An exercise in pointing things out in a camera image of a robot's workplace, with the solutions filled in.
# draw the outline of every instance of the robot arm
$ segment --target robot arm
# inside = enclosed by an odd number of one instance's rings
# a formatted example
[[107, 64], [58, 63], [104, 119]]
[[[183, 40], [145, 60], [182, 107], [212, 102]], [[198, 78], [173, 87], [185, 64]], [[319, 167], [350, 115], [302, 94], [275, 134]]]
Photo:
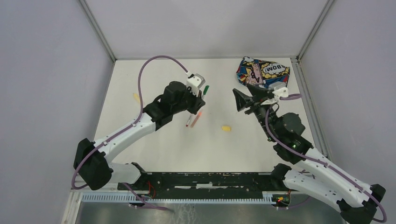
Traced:
[[134, 119], [93, 142], [88, 139], [80, 141], [74, 168], [77, 170], [83, 159], [97, 149], [78, 171], [92, 190], [100, 189], [109, 182], [134, 183], [141, 175], [139, 169], [133, 164], [112, 163], [113, 159], [140, 138], [171, 122], [174, 114], [185, 110], [196, 114], [205, 105], [199, 90], [204, 83], [205, 79], [199, 74], [191, 74], [187, 84], [171, 82], [162, 95], [143, 108], [138, 122]]
[[289, 189], [306, 193], [340, 211], [341, 216], [351, 224], [370, 223], [377, 207], [372, 198], [380, 202], [385, 189], [378, 184], [370, 186], [359, 181], [325, 158], [301, 137], [305, 126], [297, 114], [287, 113], [278, 117], [272, 106], [266, 104], [274, 97], [274, 91], [252, 85], [247, 87], [252, 97], [233, 90], [238, 111], [247, 109], [246, 114], [254, 113], [268, 141], [276, 143], [274, 150], [277, 154], [283, 160], [309, 171], [320, 181], [302, 176], [284, 164], [276, 166], [272, 175]]

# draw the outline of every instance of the gray wall panel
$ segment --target gray wall panel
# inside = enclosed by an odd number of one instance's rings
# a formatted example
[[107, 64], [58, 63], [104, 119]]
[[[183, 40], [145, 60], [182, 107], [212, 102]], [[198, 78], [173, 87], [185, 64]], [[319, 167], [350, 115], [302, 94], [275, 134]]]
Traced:
[[0, 223], [55, 224], [112, 63], [76, 0], [0, 3]]
[[390, 223], [396, 223], [395, 11], [394, 0], [336, 1], [302, 59], [334, 162], [388, 190]]
[[295, 56], [326, 0], [87, 0], [117, 58]]

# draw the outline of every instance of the purple cable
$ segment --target purple cable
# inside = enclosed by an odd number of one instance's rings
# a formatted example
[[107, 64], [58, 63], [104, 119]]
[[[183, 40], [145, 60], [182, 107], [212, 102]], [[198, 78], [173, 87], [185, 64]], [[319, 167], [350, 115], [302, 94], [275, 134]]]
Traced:
[[380, 208], [382, 215], [383, 215], [383, 219], [376, 219], [373, 218], [374, 221], [379, 222], [379, 223], [385, 223], [387, 221], [387, 215], [385, 212], [384, 207], [381, 205], [381, 203], [374, 197], [372, 196], [370, 193], [368, 193], [367, 191], [363, 191], [363, 188], [361, 186], [359, 186], [358, 184], [356, 184], [353, 180], [351, 180], [349, 177], [347, 177], [345, 174], [343, 174], [341, 171], [337, 170], [336, 168], [329, 166], [326, 162], [323, 162], [321, 160], [318, 159], [314, 159], [311, 158], [309, 156], [303, 155], [299, 152], [296, 152], [295, 150], [293, 150], [292, 148], [288, 147], [287, 145], [283, 144], [279, 139], [277, 139], [273, 133], [271, 132], [271, 130], [269, 129], [269, 125], [268, 125], [268, 116], [269, 116], [269, 110], [272, 108], [272, 106], [267, 110], [266, 114], [265, 114], [265, 128], [267, 129], [268, 134], [271, 136], [271, 138], [273, 140], [275, 140], [279, 145], [281, 145], [283, 148], [285, 148], [286, 150], [288, 150], [289, 152], [300, 156], [301, 158], [307, 159], [307, 160], [311, 160], [314, 162], [317, 162], [321, 165], [324, 165], [325, 167], [328, 167], [329, 169], [333, 170], [334, 172], [336, 172], [338, 175], [340, 175], [342, 178], [344, 178], [345, 180], [347, 180], [348, 182], [350, 182], [351, 184], [353, 184], [357, 189], [359, 189], [360, 191], [362, 191], [365, 195], [367, 195], [369, 198], [371, 198]]
[[152, 204], [146, 202], [146, 201], [143, 200], [141, 197], [139, 197], [139, 196], [132, 190], [132, 188], [131, 188], [127, 183], [122, 183], [122, 184], [123, 184], [126, 188], [128, 188], [128, 190], [129, 190], [130, 192], [132, 192], [132, 194], [135, 195], [135, 197], [136, 197], [137, 199], [139, 199], [139, 201], [141, 201], [143, 204], [145, 204], [145, 205], [148, 206], [148, 207], [140, 207], [140, 206], [137, 206], [137, 208], [139, 208], [139, 209], [157, 209], [157, 210], [162, 210], [162, 211], [170, 210], [170, 209], [168, 209], [168, 208], [166, 208], [166, 207], [154, 206], [154, 205], [152, 205]]
[[300, 98], [301, 98], [300, 93], [290, 94], [288, 97], [280, 97], [281, 100], [294, 100], [294, 99], [300, 99]]
[[[125, 132], [126, 130], [128, 130], [129, 128], [132, 128], [137, 122], [139, 122], [140, 118], [141, 118], [142, 115], [143, 115], [143, 98], [141, 97], [141, 86], [140, 86], [141, 74], [142, 74], [142, 72], [143, 72], [144, 67], [146, 67], [146, 65], [147, 65], [149, 62], [151, 62], [152, 60], [157, 59], [157, 58], [168, 58], [168, 59], [170, 59], [170, 60], [176, 62], [178, 65], [180, 65], [180, 67], [182, 67], [182, 69], [183, 69], [185, 72], [188, 72], [188, 70], [187, 70], [178, 60], [176, 60], [175, 58], [172, 58], [172, 57], [170, 57], [170, 56], [158, 55], [158, 56], [155, 56], [155, 57], [152, 57], [152, 58], [148, 59], [148, 60], [143, 64], [143, 66], [141, 67], [140, 72], [139, 72], [139, 76], [138, 76], [138, 79], [137, 79], [137, 88], [138, 88], [139, 99], [140, 99], [140, 112], [139, 112], [139, 116], [137, 117], [137, 119], [136, 119], [131, 125], [125, 127], [125, 128], [122, 129], [121, 131], [117, 132], [115, 135], [113, 135], [113, 136], [111, 136], [110, 138], [108, 138], [108, 139], [106, 140], [106, 142], [110, 142], [110, 141], [113, 140], [115, 137], [117, 137], [117, 136], [119, 136], [120, 134], [124, 133], [124, 132]], [[72, 179], [71, 179], [71, 187], [72, 187], [72, 189], [79, 190], [79, 189], [82, 189], [82, 188], [88, 186], [88, 184], [84, 184], [84, 185], [79, 186], [79, 187], [76, 186], [76, 177], [77, 177], [77, 174], [78, 174], [78, 172], [80, 171], [80, 169], [81, 169], [81, 167], [83, 166], [83, 164], [88, 160], [88, 158], [89, 158], [92, 154], [94, 154], [98, 149], [100, 149], [100, 148], [103, 147], [103, 146], [104, 146], [104, 143], [103, 143], [103, 142], [100, 143], [96, 148], [94, 148], [92, 151], [90, 151], [90, 152], [83, 158], [83, 160], [80, 162], [80, 164], [77, 166], [76, 171], [74, 172], [73, 177], [72, 177]], [[135, 197], [136, 197], [137, 199], [139, 199], [140, 201], [143, 202], [143, 199], [140, 198], [132, 189], [130, 189], [129, 186], [127, 186], [127, 188], [135, 195]], [[150, 205], [149, 203], [145, 203], [145, 204], [146, 204], [146, 205], [149, 205], [151, 208], [158, 209], [157, 207], [155, 207], [155, 206], [153, 206], [153, 205]]]

